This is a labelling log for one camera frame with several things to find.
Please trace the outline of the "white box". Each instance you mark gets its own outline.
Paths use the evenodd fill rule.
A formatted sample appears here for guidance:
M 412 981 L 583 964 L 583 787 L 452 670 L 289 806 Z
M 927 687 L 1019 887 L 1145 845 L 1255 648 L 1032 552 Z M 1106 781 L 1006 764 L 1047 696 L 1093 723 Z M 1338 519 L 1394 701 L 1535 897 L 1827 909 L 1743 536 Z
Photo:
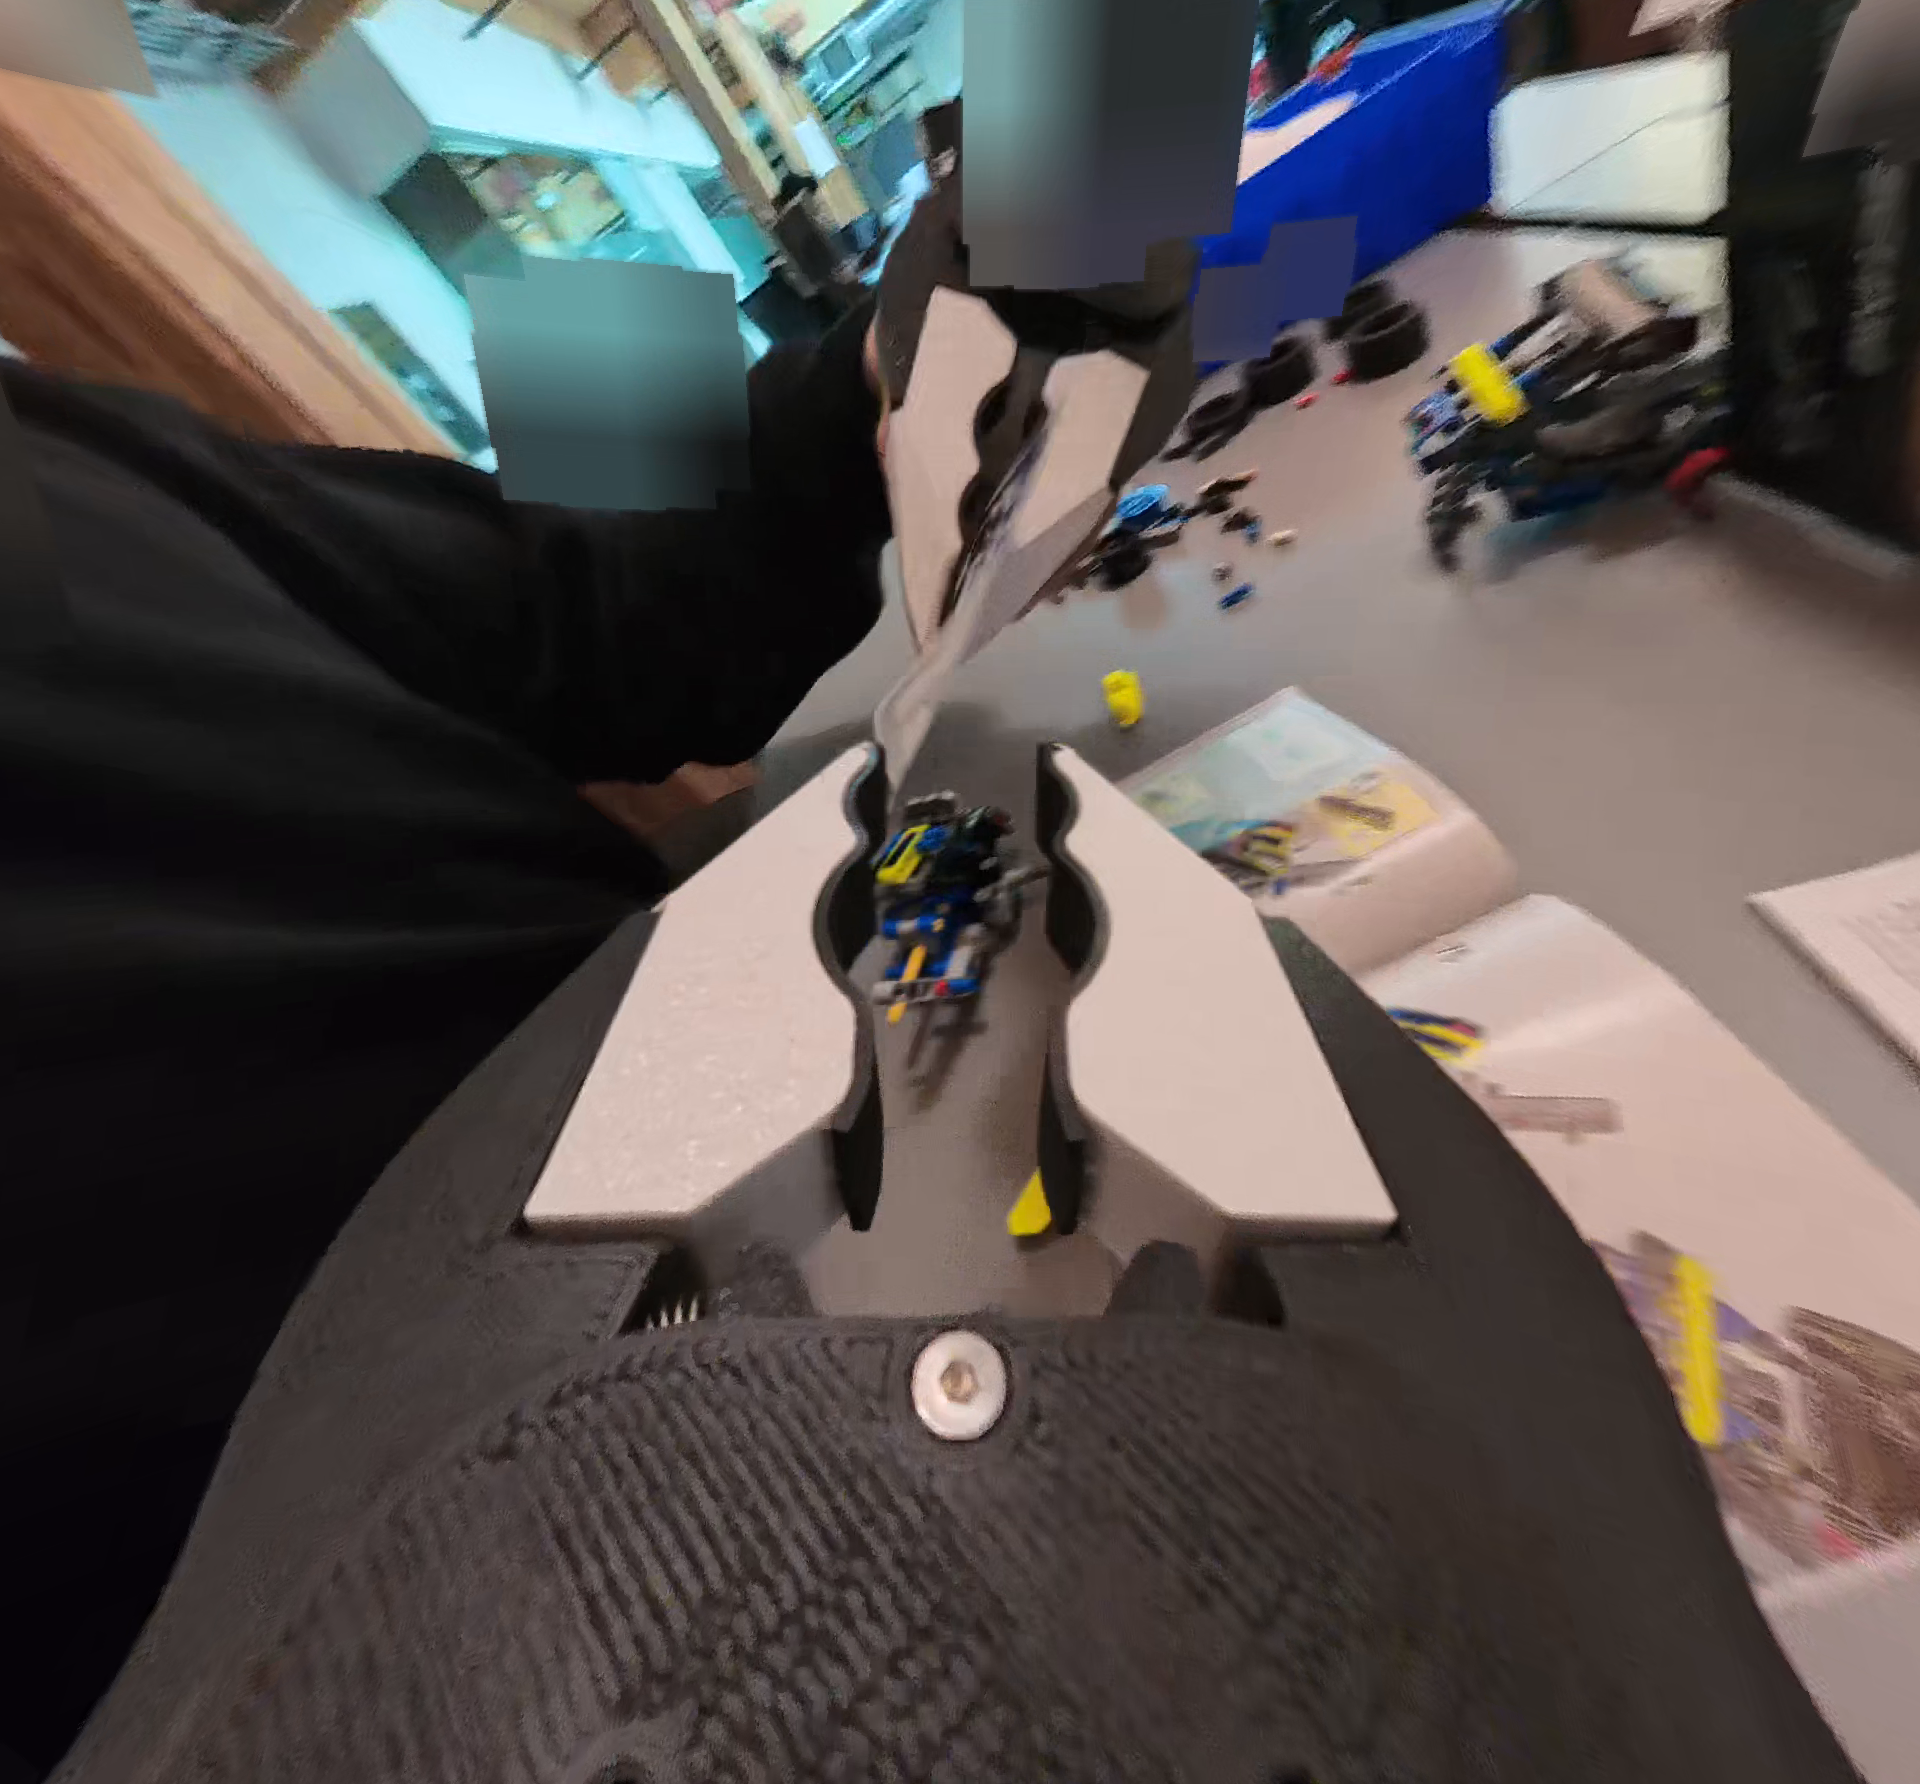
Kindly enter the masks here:
M 1527 82 L 1493 112 L 1493 203 L 1565 225 L 1713 222 L 1729 193 L 1729 61 L 1678 51 Z

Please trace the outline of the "small blue toy brick model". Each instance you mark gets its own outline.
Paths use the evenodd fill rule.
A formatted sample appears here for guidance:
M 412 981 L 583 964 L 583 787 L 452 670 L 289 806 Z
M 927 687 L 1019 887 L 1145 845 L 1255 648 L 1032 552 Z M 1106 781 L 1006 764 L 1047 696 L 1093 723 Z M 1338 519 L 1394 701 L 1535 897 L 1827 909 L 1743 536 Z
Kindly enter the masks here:
M 1039 880 L 1013 811 L 951 787 L 905 801 L 871 861 L 883 962 L 869 1003 L 900 1030 L 911 1076 L 938 1074 L 938 1055 L 979 1029 L 997 962 Z

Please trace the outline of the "person's dark clothing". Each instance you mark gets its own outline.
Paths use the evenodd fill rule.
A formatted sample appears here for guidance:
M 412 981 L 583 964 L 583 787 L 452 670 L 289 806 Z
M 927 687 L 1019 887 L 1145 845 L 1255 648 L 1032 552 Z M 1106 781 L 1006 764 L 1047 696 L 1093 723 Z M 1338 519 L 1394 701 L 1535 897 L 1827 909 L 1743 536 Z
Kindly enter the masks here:
M 43 474 L 4 558 L 4 1777 L 146 1628 L 311 1269 L 647 897 L 511 716 L 181 502 Z

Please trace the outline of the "blue box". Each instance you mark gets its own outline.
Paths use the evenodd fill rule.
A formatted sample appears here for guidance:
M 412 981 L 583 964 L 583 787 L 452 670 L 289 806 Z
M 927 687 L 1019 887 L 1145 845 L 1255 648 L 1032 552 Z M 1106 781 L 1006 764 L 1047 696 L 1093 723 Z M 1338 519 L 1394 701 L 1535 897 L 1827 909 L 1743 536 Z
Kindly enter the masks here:
M 1480 0 L 1349 48 L 1255 112 L 1235 219 L 1200 240 L 1205 270 L 1257 264 L 1271 225 L 1349 219 L 1354 277 L 1374 277 L 1493 200 L 1493 112 L 1507 89 L 1507 21 Z

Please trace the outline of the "open instruction booklet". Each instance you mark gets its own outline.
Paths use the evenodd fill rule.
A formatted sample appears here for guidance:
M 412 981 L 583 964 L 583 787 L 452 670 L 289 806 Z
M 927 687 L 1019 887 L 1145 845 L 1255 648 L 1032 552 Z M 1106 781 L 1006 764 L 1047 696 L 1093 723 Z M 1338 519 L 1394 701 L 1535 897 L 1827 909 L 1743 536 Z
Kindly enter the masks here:
M 1915 1782 L 1917 1201 L 1306 691 L 1122 791 L 1310 933 L 1525 1152 L 1619 1286 L 1814 1701 L 1869 1782 Z

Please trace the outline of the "white paper sheet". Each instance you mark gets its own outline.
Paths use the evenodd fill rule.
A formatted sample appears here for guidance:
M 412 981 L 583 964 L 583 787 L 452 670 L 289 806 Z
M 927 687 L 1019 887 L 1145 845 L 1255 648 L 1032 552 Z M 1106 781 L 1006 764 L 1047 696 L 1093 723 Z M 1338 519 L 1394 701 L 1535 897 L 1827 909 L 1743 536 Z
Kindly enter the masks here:
M 1917 853 L 1755 893 L 1748 903 L 1917 1063 Z

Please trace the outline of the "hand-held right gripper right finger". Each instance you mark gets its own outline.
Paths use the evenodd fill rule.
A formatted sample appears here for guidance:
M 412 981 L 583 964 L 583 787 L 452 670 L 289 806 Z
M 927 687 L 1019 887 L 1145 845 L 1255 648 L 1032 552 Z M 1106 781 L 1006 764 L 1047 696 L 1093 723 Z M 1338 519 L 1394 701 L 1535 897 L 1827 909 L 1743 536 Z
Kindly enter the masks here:
M 1039 848 L 1067 969 L 1039 1101 L 1050 1224 L 1391 1231 L 1396 1201 L 1277 923 L 1067 745 L 1039 746 Z

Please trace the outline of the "wooden cabinet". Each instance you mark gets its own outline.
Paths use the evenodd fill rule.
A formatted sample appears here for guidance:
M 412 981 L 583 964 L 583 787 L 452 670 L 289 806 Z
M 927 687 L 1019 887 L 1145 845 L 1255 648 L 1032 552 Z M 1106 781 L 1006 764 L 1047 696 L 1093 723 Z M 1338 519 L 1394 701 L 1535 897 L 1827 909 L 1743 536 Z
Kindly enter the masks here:
M 4 74 L 4 339 L 268 444 L 452 444 L 107 93 Z

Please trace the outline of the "heap of small toy bricks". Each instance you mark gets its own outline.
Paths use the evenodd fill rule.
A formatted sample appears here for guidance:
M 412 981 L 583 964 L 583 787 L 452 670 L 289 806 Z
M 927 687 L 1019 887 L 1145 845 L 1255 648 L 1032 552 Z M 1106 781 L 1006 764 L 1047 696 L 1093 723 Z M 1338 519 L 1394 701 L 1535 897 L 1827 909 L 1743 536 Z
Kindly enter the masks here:
M 1181 548 L 1193 528 L 1215 528 L 1222 538 L 1257 551 L 1296 548 L 1296 528 L 1265 525 L 1247 502 L 1255 481 L 1257 473 L 1247 470 L 1205 477 L 1193 494 L 1177 494 L 1165 481 L 1122 494 L 1090 552 L 1070 565 L 1050 603 L 1063 606 L 1080 591 L 1119 593 L 1136 584 L 1165 552 Z

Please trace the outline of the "large black toy brick model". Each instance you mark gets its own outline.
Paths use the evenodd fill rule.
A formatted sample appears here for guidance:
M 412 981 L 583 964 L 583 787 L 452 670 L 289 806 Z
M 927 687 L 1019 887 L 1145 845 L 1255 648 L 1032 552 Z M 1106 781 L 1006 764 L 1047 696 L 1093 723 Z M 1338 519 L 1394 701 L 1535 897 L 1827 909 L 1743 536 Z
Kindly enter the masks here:
M 1708 522 L 1727 416 L 1727 337 L 1629 261 L 1567 267 L 1517 328 L 1452 357 L 1407 410 L 1429 555 L 1458 571 L 1484 502 L 1517 528 L 1664 489 L 1684 519 Z

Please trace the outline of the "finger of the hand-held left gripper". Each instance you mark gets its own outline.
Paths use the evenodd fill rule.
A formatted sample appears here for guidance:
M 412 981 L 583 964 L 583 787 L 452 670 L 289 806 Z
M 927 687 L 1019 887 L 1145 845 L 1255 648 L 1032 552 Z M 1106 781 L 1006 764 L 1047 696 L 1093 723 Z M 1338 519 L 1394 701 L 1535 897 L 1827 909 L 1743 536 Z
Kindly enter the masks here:
M 1116 352 L 1057 358 L 1047 379 L 1018 371 L 1032 396 L 1006 473 L 955 568 L 955 644 L 987 645 L 1047 596 L 1109 519 L 1116 464 L 1147 371 Z
M 983 405 L 1006 392 L 1019 344 L 997 313 L 937 290 L 905 399 L 886 422 L 883 474 L 916 645 L 990 645 L 1032 591 L 1032 493 L 1039 445 L 1018 449 L 1003 474 L 977 439 Z

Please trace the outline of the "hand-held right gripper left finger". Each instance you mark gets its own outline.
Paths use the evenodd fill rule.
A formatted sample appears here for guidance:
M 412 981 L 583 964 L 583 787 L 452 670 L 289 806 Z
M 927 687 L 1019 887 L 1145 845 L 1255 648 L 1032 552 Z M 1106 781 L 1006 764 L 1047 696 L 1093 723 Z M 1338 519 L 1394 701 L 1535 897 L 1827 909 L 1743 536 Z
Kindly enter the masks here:
M 832 930 L 866 897 L 854 745 L 651 914 L 608 1034 L 521 1211 L 530 1234 L 830 1234 L 835 1142 L 876 1091 L 871 1030 Z

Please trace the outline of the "person's left forearm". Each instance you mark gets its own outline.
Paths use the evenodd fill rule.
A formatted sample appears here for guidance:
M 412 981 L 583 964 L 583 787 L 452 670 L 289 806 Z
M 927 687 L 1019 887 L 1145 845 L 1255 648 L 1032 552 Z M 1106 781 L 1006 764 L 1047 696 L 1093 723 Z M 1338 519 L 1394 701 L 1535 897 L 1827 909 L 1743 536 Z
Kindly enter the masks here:
M 511 502 L 426 451 L 272 445 L 4 358 L 36 451 L 81 451 L 399 687 L 569 784 L 746 764 L 882 616 L 892 536 L 876 296 L 747 379 L 751 474 L 690 510 Z

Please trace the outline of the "black printed box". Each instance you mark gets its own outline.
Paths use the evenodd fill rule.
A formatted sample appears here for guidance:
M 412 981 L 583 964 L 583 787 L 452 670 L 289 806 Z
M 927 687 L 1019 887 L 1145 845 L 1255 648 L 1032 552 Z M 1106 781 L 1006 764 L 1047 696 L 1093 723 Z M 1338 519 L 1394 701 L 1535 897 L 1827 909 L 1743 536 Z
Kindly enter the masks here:
M 1917 163 L 1810 156 L 1820 87 L 1859 0 L 1740 0 L 1724 245 L 1729 464 L 1740 481 L 1917 548 Z

